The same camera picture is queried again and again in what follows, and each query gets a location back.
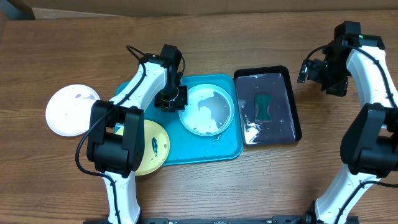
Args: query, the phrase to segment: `yellow paper plate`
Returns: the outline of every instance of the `yellow paper plate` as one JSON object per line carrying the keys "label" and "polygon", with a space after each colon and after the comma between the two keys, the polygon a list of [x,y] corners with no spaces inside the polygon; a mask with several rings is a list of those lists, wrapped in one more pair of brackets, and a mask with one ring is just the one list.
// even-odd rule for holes
{"label": "yellow paper plate", "polygon": [[[123,130],[123,128],[120,128],[116,134],[123,135]],[[159,124],[145,120],[144,135],[144,157],[136,171],[136,175],[146,175],[157,170],[166,161],[170,151],[169,135]]]}

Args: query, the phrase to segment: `wooden table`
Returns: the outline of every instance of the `wooden table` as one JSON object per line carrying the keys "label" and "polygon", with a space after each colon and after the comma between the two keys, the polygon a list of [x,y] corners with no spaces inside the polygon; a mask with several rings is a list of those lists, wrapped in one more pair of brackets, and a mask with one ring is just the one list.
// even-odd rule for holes
{"label": "wooden table", "polygon": [[[383,38],[398,85],[397,15],[344,11],[6,22],[0,46],[0,222],[106,218],[103,181],[75,165],[80,137],[57,136],[44,113],[50,97],[74,83],[110,99],[137,70],[127,44],[155,54],[163,44],[178,46],[187,75],[285,65],[303,131],[298,144],[245,147],[233,161],[164,167],[138,179],[144,217],[301,215],[337,174],[341,138],[360,110],[352,79],[344,98],[326,95],[314,82],[297,84],[302,61],[329,43],[335,26],[359,21],[364,34]],[[93,169],[85,150],[81,160]],[[384,181],[398,183],[398,175]],[[374,186],[352,214],[362,223],[396,223],[397,201],[396,190]]]}

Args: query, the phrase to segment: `blue plastic tray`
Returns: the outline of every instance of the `blue plastic tray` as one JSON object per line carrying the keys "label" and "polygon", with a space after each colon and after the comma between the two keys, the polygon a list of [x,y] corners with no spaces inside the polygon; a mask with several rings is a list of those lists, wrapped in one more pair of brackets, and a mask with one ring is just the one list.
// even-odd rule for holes
{"label": "blue plastic tray", "polygon": [[[121,92],[127,84],[128,82],[123,83],[116,94]],[[154,107],[152,100],[144,113],[144,117],[160,124],[170,138],[170,152],[163,166],[237,158],[243,150],[243,141],[233,79],[225,74],[195,75],[183,77],[182,84],[188,86],[188,89],[199,84],[213,84],[222,87],[234,102],[234,118],[231,125],[223,133],[210,137],[198,136],[183,126],[178,112],[161,112],[160,108]]]}

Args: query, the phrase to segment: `green sponge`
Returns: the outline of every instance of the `green sponge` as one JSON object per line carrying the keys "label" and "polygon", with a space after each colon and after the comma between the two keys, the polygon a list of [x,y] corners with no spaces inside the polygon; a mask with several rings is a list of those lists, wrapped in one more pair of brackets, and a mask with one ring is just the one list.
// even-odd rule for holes
{"label": "green sponge", "polygon": [[256,104],[256,120],[271,121],[269,114],[269,105],[271,105],[272,97],[269,94],[256,95],[254,102]]}

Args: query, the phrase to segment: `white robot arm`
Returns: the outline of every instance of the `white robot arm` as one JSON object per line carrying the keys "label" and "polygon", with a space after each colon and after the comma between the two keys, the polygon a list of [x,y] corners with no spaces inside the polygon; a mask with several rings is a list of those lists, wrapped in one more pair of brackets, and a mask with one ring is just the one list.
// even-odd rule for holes
{"label": "white robot arm", "polygon": [[[136,106],[138,109],[146,110],[149,103],[155,98],[166,85],[167,69],[156,63],[145,63],[146,77],[138,86],[135,92],[126,100],[121,106],[130,108]],[[114,104],[119,103],[126,94],[128,94],[139,82],[143,75],[144,69],[139,65],[138,71],[134,78],[127,84],[127,86],[117,96],[110,99]],[[112,177],[116,185],[116,195],[118,196],[119,215],[122,223],[135,224],[140,215],[140,207],[137,202],[136,195],[136,176],[135,172],[131,172],[127,178],[122,177],[121,174],[106,171],[105,174]],[[110,181],[103,177],[106,186],[106,193],[108,194],[109,202],[109,223],[118,223],[116,211],[114,208],[113,190]]]}
{"label": "white robot arm", "polygon": [[[116,112],[107,117],[107,123],[98,125],[89,134],[87,148],[87,157],[95,163],[96,170],[104,172],[115,182],[112,186],[103,177],[110,210],[107,223],[119,223],[118,215],[122,224],[135,224],[139,219],[135,171],[145,148],[144,111],[154,98],[155,106],[164,112],[185,108],[187,87],[180,85],[183,72],[177,72],[181,59],[181,52],[170,45],[164,45],[159,56],[145,54],[136,75],[124,90],[109,102],[96,101],[91,109],[90,126],[116,105]],[[121,103],[132,91],[131,96]],[[124,123],[123,137],[104,132],[105,127],[112,128],[116,123]],[[113,187],[116,189],[116,201]]]}
{"label": "white robot arm", "polygon": [[[369,46],[362,46],[361,49],[379,60],[379,63],[386,73],[389,88],[393,94],[394,100],[396,101],[398,93],[386,66],[385,51],[378,47]],[[347,70],[354,78],[361,107],[363,107],[365,103],[380,103],[385,107],[392,108],[392,105],[387,98],[386,88],[380,71],[367,56],[357,50],[352,50],[348,56],[346,66]],[[348,165],[343,164],[338,175],[329,186],[329,189],[315,202],[315,213],[317,219],[324,221],[324,223],[334,223],[340,208],[348,200],[354,189],[361,182],[368,180],[380,181],[381,178],[378,178],[374,174],[358,173],[354,175],[349,171]],[[338,221],[339,224],[346,223],[347,216],[351,209],[371,186],[372,184],[368,184],[359,190],[340,216]]]}
{"label": "white robot arm", "polygon": [[[365,181],[371,180],[378,182],[381,180],[381,177],[385,177],[389,171],[393,170],[390,169],[390,167],[386,168],[378,164],[383,163],[385,159],[385,155],[377,154],[378,152],[372,152],[374,154],[369,156],[375,161],[379,159],[378,161],[367,161],[372,164],[371,166],[375,169],[370,169],[368,164],[364,165],[365,162],[363,161],[357,163],[356,160],[359,161],[358,158],[360,155],[358,155],[358,152],[362,151],[363,154],[367,153],[368,150],[364,147],[365,145],[367,147],[369,146],[369,151],[372,150],[372,147],[376,148],[375,151],[378,150],[379,146],[377,144],[379,139],[377,136],[380,128],[386,127],[386,125],[382,125],[385,113],[376,113],[376,115],[379,115],[379,117],[377,117],[378,122],[376,122],[378,125],[371,126],[369,124],[368,120],[372,120],[372,118],[368,119],[368,114],[365,114],[370,110],[367,104],[373,106],[374,103],[379,103],[381,106],[376,105],[375,107],[382,108],[381,111],[384,112],[384,108],[393,108],[393,106],[395,106],[392,105],[391,100],[394,102],[398,100],[398,92],[387,69],[385,59],[386,53],[381,38],[367,35],[363,36],[360,34],[359,23],[345,22],[335,29],[335,39],[330,44],[331,47],[336,47],[336,43],[339,43],[340,45],[338,45],[338,47],[341,48],[338,50],[325,51],[326,57],[323,62],[319,60],[310,61],[310,67],[306,67],[304,65],[308,62],[305,61],[305,63],[303,63],[302,72],[300,72],[301,77],[299,76],[298,79],[299,82],[302,82],[303,76],[308,75],[308,79],[322,83],[322,90],[326,90],[326,93],[344,96],[348,84],[347,77],[344,77],[344,75],[347,74],[343,69],[343,66],[345,66],[346,71],[349,72],[354,79],[362,107],[361,113],[358,115],[353,125],[351,125],[341,143],[341,158],[345,164],[341,166],[338,175],[335,177],[328,190],[318,198],[314,204],[316,223],[322,221],[326,224],[346,223],[349,212],[372,184],[367,184],[359,189],[345,206],[344,211],[340,213],[343,205],[349,200],[356,188]],[[387,84],[383,79],[380,69],[373,60],[362,52],[355,50],[355,48],[342,47],[342,45],[357,45],[356,47],[359,50],[365,51],[378,60],[386,74],[385,78]],[[388,86],[391,91],[392,99],[388,97],[386,86]],[[368,133],[365,133],[365,131],[372,132],[369,134],[369,136],[371,136],[370,140],[360,138],[362,134],[364,138],[366,138],[365,135]]]}

